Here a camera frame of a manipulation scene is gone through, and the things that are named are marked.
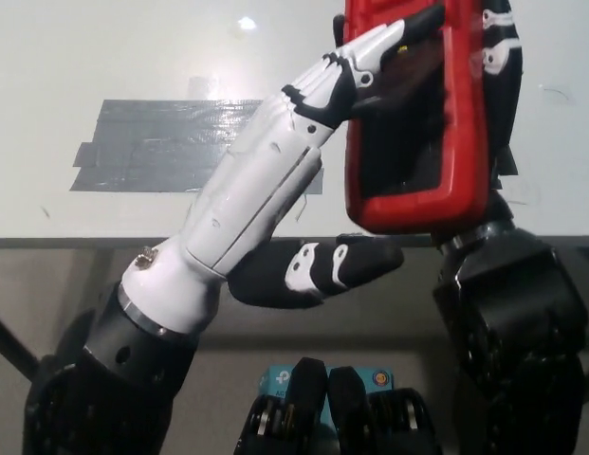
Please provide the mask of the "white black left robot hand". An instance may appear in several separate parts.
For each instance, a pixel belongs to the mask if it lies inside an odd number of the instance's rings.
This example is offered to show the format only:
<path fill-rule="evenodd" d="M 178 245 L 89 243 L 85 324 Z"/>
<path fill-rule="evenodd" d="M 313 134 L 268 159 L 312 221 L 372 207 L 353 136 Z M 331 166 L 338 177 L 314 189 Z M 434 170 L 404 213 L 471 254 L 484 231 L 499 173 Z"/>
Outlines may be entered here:
<path fill-rule="evenodd" d="M 196 196 L 182 229 L 130 264 L 118 302 L 150 332 L 197 336 L 214 318 L 228 274 L 268 239 L 322 165 L 321 148 L 350 119 L 359 90 L 402 44 L 404 19 L 381 24 L 322 55 L 267 97 Z"/>

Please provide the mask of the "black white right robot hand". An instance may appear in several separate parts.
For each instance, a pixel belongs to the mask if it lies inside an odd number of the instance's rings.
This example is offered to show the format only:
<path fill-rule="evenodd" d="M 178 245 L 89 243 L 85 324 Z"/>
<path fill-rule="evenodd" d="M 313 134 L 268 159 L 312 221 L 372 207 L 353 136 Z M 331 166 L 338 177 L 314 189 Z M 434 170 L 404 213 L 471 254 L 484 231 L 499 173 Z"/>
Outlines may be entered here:
<path fill-rule="evenodd" d="M 489 151 L 489 191 L 486 208 L 478 219 L 458 229 L 432 236 L 442 246 L 456 236 L 485 225 L 513 218 L 504 198 L 500 178 L 518 173 L 509 146 L 523 76 L 522 44 L 507 1 L 483 1 L 483 90 Z"/>

